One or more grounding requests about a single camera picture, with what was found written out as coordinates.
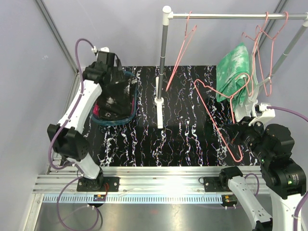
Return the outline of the pink trousers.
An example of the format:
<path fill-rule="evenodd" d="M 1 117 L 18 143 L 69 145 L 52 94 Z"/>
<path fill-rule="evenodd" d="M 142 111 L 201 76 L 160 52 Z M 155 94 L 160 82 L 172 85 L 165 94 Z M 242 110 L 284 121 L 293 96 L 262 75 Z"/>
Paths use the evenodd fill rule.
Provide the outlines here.
<path fill-rule="evenodd" d="M 98 104 L 97 104 L 97 102 L 94 104 L 94 106 L 93 106 L 93 110 L 92 110 L 92 114 L 94 115 L 94 116 L 96 116 L 96 117 L 99 117 L 99 110 L 100 110 L 100 108 L 99 108 L 99 106 L 98 106 Z"/>

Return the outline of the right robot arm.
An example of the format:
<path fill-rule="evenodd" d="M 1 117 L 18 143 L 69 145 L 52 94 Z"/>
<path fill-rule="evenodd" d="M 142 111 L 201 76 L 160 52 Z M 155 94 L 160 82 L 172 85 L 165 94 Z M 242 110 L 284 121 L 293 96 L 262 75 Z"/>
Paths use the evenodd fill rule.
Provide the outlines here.
<path fill-rule="evenodd" d="M 248 189 L 241 170 L 221 170 L 218 184 L 231 191 L 244 209 L 254 231 L 299 231 L 301 208 L 308 198 L 307 178 L 303 169 L 291 158 L 295 144 L 290 130 L 279 124 L 254 122 L 244 117 L 226 126 L 232 143 L 246 146 L 260 162 L 260 172 L 269 188 L 270 215 Z"/>

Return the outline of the black and white trousers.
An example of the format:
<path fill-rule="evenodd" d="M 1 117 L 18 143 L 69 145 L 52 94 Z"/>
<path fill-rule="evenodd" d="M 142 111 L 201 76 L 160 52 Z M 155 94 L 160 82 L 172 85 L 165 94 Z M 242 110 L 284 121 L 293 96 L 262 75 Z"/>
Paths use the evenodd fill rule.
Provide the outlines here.
<path fill-rule="evenodd" d="M 131 72 L 124 72 L 125 81 L 103 87 L 97 99 L 99 119 L 117 121 L 129 118 L 134 111 L 138 80 Z"/>

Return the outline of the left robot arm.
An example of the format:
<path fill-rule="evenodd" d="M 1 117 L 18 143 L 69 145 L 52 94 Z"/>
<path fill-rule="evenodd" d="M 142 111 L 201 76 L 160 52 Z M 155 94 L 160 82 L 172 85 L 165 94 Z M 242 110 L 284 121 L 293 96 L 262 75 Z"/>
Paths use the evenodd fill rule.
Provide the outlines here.
<path fill-rule="evenodd" d="M 108 47 L 99 50 L 93 47 L 92 51 L 96 55 L 96 63 L 85 70 L 86 74 L 81 77 L 79 89 L 65 115 L 56 125 L 50 124 L 47 133 L 51 140 L 49 152 L 55 151 L 68 162 L 68 166 L 75 166 L 82 185 L 99 191 L 104 186 L 103 170 L 89 154 L 89 143 L 82 133 L 87 116 L 103 87 L 123 71 L 119 57 Z"/>

